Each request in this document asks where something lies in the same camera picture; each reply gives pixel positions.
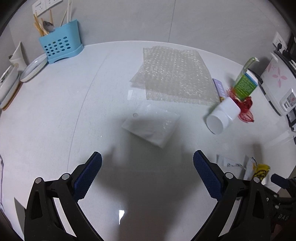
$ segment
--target green box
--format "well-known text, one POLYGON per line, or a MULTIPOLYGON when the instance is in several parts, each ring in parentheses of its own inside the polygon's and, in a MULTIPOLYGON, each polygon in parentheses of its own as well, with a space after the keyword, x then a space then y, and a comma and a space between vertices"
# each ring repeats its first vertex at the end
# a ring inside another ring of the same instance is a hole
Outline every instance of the green box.
POLYGON ((239 79, 237 84, 233 87, 237 98, 244 101, 258 86, 258 80, 255 75, 247 70, 247 72, 239 79))

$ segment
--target pink flower print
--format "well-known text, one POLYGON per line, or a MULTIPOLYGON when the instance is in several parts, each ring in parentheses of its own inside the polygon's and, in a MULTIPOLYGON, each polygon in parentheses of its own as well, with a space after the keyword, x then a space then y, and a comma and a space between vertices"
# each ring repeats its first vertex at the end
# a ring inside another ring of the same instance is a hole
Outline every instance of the pink flower print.
POLYGON ((287 79, 286 76, 284 76, 284 75, 281 76, 281 70, 280 70, 279 67, 278 67, 278 74, 273 74, 272 77, 273 78, 277 78, 277 82, 278 82, 279 87, 281 87, 281 79, 282 80, 286 80, 287 79))
POLYGON ((267 66, 267 72, 270 71, 270 68, 271 68, 271 61, 270 61, 269 65, 267 66))

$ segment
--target wall outlet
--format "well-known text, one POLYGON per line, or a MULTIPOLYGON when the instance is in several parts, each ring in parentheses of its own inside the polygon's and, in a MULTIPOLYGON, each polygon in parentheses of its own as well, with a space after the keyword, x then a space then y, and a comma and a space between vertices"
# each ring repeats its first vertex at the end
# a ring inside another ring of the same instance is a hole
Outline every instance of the wall outlet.
POLYGON ((46 9, 50 9, 52 6, 62 2, 63 0, 45 0, 46 9))
POLYGON ((37 16, 46 11, 45 0, 38 0, 32 5, 33 13, 37 13, 37 16))
POLYGON ((284 39, 280 36, 280 34, 278 32, 276 32, 276 34, 274 36, 274 40, 272 41, 272 43, 276 48, 277 48, 279 43, 282 44, 282 48, 279 50, 281 53, 283 53, 283 50, 287 49, 287 45, 286 45, 284 39))

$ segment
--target chopstick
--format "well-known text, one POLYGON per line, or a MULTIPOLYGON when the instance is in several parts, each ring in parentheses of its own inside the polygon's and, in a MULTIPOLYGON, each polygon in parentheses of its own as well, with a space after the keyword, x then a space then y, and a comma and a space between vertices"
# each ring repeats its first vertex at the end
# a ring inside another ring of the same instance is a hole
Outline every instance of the chopstick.
POLYGON ((63 16, 63 18, 62 18, 62 21, 61 21, 60 27, 63 25, 63 21, 64 21, 64 19, 65 19, 65 16, 66 16, 67 11, 68 11, 68 8, 66 9, 66 11, 65 11, 65 13, 64 13, 64 16, 63 16))
POLYGON ((72 18, 72 6, 73 6, 73 0, 71 0, 71 6, 70 6, 70 12, 69 12, 69 22, 71 22, 71 18, 72 18))
POLYGON ((34 16, 34 20, 35 20, 34 25, 37 28, 37 30, 39 31, 40 36, 43 37, 44 33, 43 33, 42 29, 40 28, 40 23, 37 18, 37 13, 34 13, 33 16, 34 16))
POLYGON ((52 24, 54 24, 54 20, 53 20, 53 18, 52 18, 52 10, 51 10, 51 9, 49 10, 49 15, 50 15, 50 22, 51 22, 52 24))
POLYGON ((34 26, 35 26, 35 28, 38 30, 40 36, 43 37, 43 36, 45 36, 45 35, 48 35, 49 32, 47 32, 47 31, 44 29, 43 25, 39 22, 38 17, 37 17, 37 13, 34 13, 33 16, 34 16, 34 20, 35 20, 34 26))
POLYGON ((71 21, 71 12, 72 12, 72 0, 68 0, 67 6, 67 23, 71 21))

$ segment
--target bubble wrap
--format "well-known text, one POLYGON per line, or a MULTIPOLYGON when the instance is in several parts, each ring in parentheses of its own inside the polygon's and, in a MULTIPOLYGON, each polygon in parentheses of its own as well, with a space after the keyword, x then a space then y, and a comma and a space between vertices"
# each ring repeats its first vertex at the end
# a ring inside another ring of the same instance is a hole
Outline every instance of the bubble wrap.
POLYGON ((143 48, 144 62, 131 79, 146 99, 212 105, 219 97, 210 72, 196 50, 143 48))

